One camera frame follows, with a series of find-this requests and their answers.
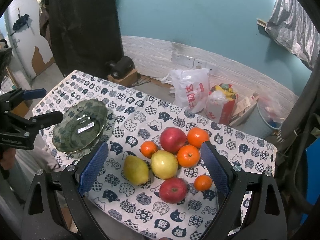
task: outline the yellow pear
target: yellow pear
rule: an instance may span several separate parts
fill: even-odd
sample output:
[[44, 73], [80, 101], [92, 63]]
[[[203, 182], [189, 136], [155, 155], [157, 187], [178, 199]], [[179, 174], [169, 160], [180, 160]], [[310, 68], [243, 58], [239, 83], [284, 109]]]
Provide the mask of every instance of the yellow pear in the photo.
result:
[[128, 155], [124, 160], [124, 175], [134, 185], [146, 183], [149, 179], [147, 164], [137, 156]]
[[151, 157], [151, 169], [160, 179], [169, 179], [178, 170], [177, 158], [167, 151], [158, 150]]

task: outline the white door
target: white door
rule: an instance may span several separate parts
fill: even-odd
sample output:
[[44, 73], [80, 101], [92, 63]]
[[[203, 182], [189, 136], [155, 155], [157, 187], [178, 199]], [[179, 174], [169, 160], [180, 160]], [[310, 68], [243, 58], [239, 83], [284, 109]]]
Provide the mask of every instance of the white door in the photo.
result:
[[18, 9], [21, 16], [29, 15], [29, 28], [24, 25], [11, 38], [23, 68], [32, 79], [54, 62], [47, 40], [39, 33], [39, 8], [37, 0], [13, 0], [7, 9], [6, 25], [11, 33], [13, 24], [18, 19]]

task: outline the black umbrella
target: black umbrella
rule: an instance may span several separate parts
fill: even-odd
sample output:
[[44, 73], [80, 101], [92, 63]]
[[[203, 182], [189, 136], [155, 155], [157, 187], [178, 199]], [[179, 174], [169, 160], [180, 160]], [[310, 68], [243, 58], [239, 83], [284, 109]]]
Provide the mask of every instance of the black umbrella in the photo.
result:
[[25, 24], [28, 26], [29, 28], [29, 25], [28, 25], [28, 19], [29, 19], [29, 15], [28, 14], [25, 14], [23, 16], [20, 16], [20, 9], [18, 8], [18, 17], [19, 19], [13, 24], [13, 27], [12, 29], [14, 30], [14, 33], [11, 34], [11, 36], [13, 34], [16, 33], [16, 31], [20, 30]]

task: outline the barcode label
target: barcode label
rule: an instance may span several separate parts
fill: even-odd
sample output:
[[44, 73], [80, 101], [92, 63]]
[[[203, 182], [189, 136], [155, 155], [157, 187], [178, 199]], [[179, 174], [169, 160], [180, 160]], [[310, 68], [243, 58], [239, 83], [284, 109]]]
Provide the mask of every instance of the barcode label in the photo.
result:
[[78, 134], [94, 126], [94, 122], [89, 123], [86, 127], [78, 129]]

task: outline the human hand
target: human hand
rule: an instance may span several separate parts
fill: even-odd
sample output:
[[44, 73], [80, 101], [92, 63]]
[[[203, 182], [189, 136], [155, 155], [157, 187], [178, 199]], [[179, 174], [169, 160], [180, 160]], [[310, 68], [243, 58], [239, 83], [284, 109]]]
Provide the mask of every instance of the human hand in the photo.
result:
[[0, 165], [4, 170], [9, 170], [14, 166], [16, 149], [9, 148], [4, 151], [2, 159], [0, 160]]

